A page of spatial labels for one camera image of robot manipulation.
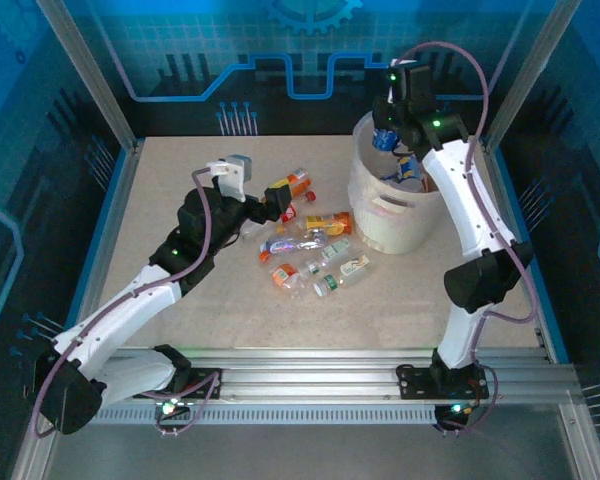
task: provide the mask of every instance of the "beige floor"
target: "beige floor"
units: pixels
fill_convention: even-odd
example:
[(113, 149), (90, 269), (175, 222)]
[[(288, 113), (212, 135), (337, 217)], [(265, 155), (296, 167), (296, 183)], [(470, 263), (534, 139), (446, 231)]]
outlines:
[[(318, 195), (307, 211), (348, 210), (351, 137), (179, 137), (146, 140), (118, 236), (102, 300), (126, 286), (176, 226), (192, 188), (190, 173), (232, 153), (253, 159), (247, 192), (305, 166)], [(415, 252), (390, 256), (366, 249), (374, 271), (363, 283), (319, 299), (290, 300), (271, 284), (257, 260), (257, 243), (239, 241), (216, 257), (216, 268), (188, 296), (154, 318), (127, 345), (176, 347), (434, 347), (444, 334), (450, 302), (442, 278), (461, 263), (458, 236), (447, 214)], [(520, 288), (501, 311), (524, 315)], [(534, 326), (489, 325), (482, 345), (537, 346)]]

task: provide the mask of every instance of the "gear logo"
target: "gear logo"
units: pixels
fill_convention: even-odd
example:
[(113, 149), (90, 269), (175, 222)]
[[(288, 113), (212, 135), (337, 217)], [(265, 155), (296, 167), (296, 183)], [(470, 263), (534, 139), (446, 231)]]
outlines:
[(342, 20), (351, 20), (352, 10), (362, 7), (361, 0), (264, 0), (271, 20), (283, 28), (290, 27), (294, 35), (304, 30), (327, 33), (329, 27), (338, 28)]
[(17, 48), (24, 48), (38, 31), (35, 1), (0, 0), (0, 28)]

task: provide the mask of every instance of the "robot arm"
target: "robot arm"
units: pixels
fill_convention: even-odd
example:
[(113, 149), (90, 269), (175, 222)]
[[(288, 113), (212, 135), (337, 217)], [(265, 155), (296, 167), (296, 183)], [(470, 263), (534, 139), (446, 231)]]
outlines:
[[(145, 323), (184, 297), (213, 269), (215, 255), (246, 220), (275, 221), (291, 201), (288, 185), (268, 188), (263, 201), (244, 194), (244, 181), (250, 178), (248, 157), (232, 155), (208, 167), (214, 177), (214, 188), (204, 187), (211, 214), (208, 221), (200, 192), (192, 190), (178, 210), (178, 227), (127, 287), (52, 341), (36, 338), (30, 342), (23, 357), (25, 398), (35, 407), (42, 390), (40, 412), (61, 433), (79, 430), (104, 405), (155, 390), (177, 396), (192, 383), (189, 361), (168, 345), (137, 357), (110, 358)], [(207, 226), (212, 228), (205, 244)], [(204, 245), (207, 253), (200, 258)], [(42, 388), (45, 382), (46, 392)]]
[[(465, 390), (467, 378), (477, 374), (471, 348), (482, 314), (501, 302), (520, 278), (501, 240), (496, 238), (496, 231), (525, 267), (533, 252), (530, 244), (517, 243), (502, 221), (475, 162), (466, 171), (469, 150), (466, 128), (458, 114), (437, 110), (429, 66), (394, 61), (388, 76), (389, 95), (374, 102), (374, 146), (393, 151), (401, 141), (415, 153), (445, 201), (465, 260), (463, 265), (445, 274), (445, 289), (452, 306), (445, 336), (434, 352), (431, 366), (438, 392), (450, 395)], [(492, 231), (474, 197), (469, 176), (496, 231)]]

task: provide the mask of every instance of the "bucket handle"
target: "bucket handle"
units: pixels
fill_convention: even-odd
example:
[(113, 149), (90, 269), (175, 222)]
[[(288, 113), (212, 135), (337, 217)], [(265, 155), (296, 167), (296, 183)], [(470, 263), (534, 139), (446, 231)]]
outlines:
[(404, 213), (407, 208), (415, 208), (413, 202), (407, 202), (386, 194), (377, 196), (371, 201), (374, 205), (386, 210), (389, 213)]

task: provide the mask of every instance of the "green led light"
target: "green led light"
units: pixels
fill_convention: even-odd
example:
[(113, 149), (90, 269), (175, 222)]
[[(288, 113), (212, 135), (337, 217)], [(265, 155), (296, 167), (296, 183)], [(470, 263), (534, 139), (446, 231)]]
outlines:
[(171, 402), (166, 402), (162, 405), (162, 414), (171, 415), (176, 410), (176, 406)]

